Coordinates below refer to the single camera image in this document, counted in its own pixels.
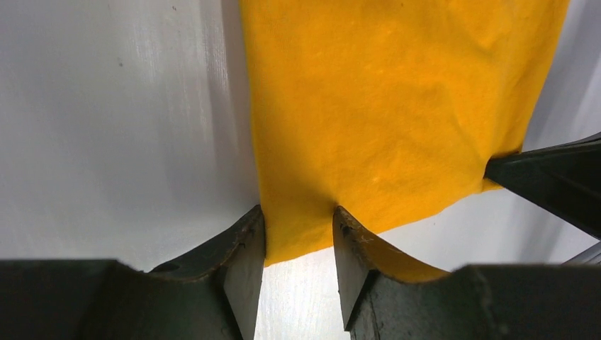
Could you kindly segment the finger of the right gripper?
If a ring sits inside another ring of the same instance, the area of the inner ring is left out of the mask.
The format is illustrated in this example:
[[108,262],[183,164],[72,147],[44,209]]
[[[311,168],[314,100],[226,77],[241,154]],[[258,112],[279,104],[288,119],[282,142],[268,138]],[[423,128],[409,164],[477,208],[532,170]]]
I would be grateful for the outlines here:
[[600,133],[491,159],[484,177],[600,238]]

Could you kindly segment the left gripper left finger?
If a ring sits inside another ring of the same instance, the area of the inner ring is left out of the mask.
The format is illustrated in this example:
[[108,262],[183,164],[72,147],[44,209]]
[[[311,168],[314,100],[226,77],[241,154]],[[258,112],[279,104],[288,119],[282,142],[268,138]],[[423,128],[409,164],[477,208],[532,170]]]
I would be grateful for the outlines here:
[[254,206],[149,272],[114,259],[3,260],[2,339],[252,339],[266,251]]

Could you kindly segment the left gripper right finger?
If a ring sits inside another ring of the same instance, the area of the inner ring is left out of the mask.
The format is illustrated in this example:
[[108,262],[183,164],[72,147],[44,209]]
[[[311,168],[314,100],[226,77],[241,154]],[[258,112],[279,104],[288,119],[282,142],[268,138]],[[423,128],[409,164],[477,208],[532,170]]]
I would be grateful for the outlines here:
[[353,339],[599,339],[600,266],[423,263],[343,207],[332,218],[344,330]]

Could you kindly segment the yellow t-shirt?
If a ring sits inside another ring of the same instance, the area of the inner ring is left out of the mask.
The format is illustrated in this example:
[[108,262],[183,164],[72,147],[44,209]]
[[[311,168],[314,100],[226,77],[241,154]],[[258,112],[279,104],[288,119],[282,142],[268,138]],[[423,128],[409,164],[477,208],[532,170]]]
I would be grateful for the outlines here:
[[521,150],[567,1],[241,1],[266,264],[494,188]]

